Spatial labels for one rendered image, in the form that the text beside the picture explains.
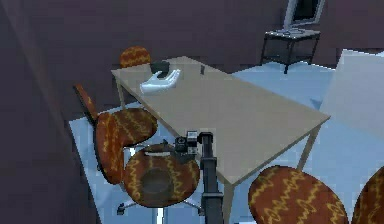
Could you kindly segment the grey framed television set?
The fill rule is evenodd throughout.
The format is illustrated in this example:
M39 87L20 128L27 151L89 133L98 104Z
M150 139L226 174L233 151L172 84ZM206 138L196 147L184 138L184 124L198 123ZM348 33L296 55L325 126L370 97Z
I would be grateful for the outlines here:
M284 29L320 21L325 0L288 0L284 18Z

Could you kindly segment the dark green bowl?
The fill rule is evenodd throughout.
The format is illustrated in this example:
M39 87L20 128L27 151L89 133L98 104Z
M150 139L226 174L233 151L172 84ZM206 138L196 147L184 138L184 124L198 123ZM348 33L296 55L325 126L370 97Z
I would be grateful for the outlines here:
M160 72L158 78L165 78L169 74L170 63L167 61L155 61L150 64L151 73Z

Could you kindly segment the beige rectangular table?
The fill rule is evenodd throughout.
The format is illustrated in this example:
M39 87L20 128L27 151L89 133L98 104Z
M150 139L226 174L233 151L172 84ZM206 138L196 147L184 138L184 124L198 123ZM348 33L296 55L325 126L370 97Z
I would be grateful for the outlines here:
M230 224L234 188L307 138L298 163L303 168L329 116L186 56L169 63L172 70L181 71L180 78L158 94L140 91L140 84L151 77L147 64L112 74L119 89L127 90L173 135L188 130L214 135L217 175L224 184L223 219Z

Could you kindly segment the white flat panel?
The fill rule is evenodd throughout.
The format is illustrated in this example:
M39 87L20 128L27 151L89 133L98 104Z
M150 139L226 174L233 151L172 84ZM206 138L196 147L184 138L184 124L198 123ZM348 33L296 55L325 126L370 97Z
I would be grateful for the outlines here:
M344 49L320 110L384 140L384 55Z

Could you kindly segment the grey-brown round bowl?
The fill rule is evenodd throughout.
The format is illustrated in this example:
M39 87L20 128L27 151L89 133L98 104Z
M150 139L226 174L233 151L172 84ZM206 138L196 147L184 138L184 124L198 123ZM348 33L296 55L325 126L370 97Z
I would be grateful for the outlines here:
M173 180L169 171L152 168L141 178L142 191L147 195L168 195L173 189Z

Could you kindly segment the orange patterned office chair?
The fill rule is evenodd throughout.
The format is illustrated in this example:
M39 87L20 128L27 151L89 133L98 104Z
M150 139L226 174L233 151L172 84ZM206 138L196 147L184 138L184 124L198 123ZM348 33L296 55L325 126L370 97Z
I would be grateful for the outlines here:
M151 62L149 51L142 46L132 46L125 49L119 56L122 68L138 66Z
M195 160L182 164L175 156L146 156L145 146L125 162L122 140L116 130L96 130L94 137L98 169L109 184L120 185L130 197L130 200L119 204L116 211L118 215L123 215L127 208L134 205L157 209L182 203L198 186L200 170ZM152 168L170 172L173 189L168 195L143 193L141 178Z
M73 89L79 99L88 122L95 127L101 115L97 112L94 101L81 84ZM116 119L117 126L123 134L125 146L134 146L150 139L158 129L157 119L143 108L128 108L111 115Z
M352 217L325 183L280 165L264 169L252 182L248 206L257 224L384 224L384 166L366 182Z

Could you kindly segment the black television stand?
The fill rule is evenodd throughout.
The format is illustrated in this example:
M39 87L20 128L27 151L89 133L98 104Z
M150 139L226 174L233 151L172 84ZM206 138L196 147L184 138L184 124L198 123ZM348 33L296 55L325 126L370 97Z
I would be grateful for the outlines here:
M262 65L266 61L282 64L284 65L284 74L288 73L290 65L300 61L306 61L309 65L311 65L320 40L320 35L320 31L300 28L268 31L264 34L259 65ZM314 42L309 53L295 49L300 42L307 40ZM268 44L272 41L282 41L285 43L285 46L282 48L276 47L275 49L267 50Z

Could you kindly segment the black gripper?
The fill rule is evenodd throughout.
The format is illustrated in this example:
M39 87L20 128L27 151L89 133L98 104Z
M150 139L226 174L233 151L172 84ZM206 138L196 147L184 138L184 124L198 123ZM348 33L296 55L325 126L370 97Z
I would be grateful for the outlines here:
M152 144L145 147L145 150L175 150L174 152L170 151L161 151L161 152L149 152L145 151L144 154L146 156L151 157L166 157L166 156L174 156L175 154L179 157L188 155L188 145L186 137L177 137L175 139L175 146L168 143L167 141L163 141L158 144Z

